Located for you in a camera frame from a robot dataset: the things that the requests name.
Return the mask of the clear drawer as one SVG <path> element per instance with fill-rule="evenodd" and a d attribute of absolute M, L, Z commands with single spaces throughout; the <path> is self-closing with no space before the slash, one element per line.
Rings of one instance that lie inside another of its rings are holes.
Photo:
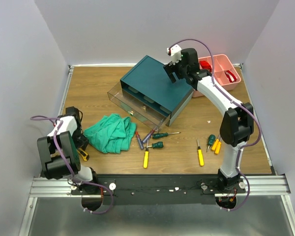
<path fill-rule="evenodd" d="M 160 105 L 128 85 L 118 82 L 108 91 L 108 98 L 151 129 L 168 125 L 170 114 L 162 111 Z"/>

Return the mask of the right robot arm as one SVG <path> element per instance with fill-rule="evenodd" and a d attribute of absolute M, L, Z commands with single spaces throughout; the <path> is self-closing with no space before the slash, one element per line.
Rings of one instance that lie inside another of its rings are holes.
<path fill-rule="evenodd" d="M 217 174 L 216 186 L 223 193 L 233 189 L 240 179 L 243 148 L 254 131 L 253 106 L 230 95 L 214 78 L 214 71 L 200 68 L 197 51 L 174 45 L 167 49 L 171 61 L 164 65 L 172 83 L 185 79 L 207 97 L 223 116 L 219 134 L 226 144 L 224 158 Z"/>

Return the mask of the yellow utility knife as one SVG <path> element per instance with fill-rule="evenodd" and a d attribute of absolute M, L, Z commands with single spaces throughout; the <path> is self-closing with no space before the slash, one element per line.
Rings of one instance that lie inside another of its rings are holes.
<path fill-rule="evenodd" d="M 88 161 L 89 160 L 89 154 L 85 150 L 79 148 L 79 149 L 77 149 L 77 152 L 79 153 L 79 155 L 82 157 L 82 159 L 84 161 Z"/>

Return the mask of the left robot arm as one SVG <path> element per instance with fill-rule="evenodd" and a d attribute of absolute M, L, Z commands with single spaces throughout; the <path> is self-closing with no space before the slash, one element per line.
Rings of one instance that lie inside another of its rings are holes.
<path fill-rule="evenodd" d="M 54 129 L 45 137 L 37 140 L 42 174 L 47 179 L 65 178 L 74 185 L 82 185 L 88 194 L 99 189 L 96 172 L 81 164 L 80 157 L 89 159 L 86 147 L 89 144 L 82 129 L 83 113 L 71 106 L 65 114 L 56 118 L 34 116 L 31 120 L 49 120 Z"/>

